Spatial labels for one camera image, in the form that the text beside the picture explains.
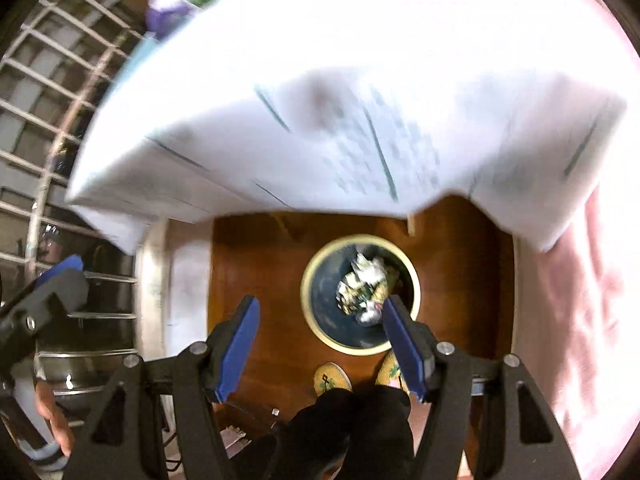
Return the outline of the left hand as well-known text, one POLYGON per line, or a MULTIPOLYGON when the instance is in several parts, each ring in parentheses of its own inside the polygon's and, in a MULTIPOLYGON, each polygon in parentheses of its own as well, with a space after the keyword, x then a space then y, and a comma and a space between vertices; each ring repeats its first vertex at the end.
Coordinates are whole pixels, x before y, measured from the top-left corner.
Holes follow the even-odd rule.
POLYGON ((38 414, 50 426, 51 434, 60 446, 62 453, 66 457, 70 457, 75 446, 75 437, 63 411, 55 402, 52 388, 46 382, 37 380, 35 394, 38 414))

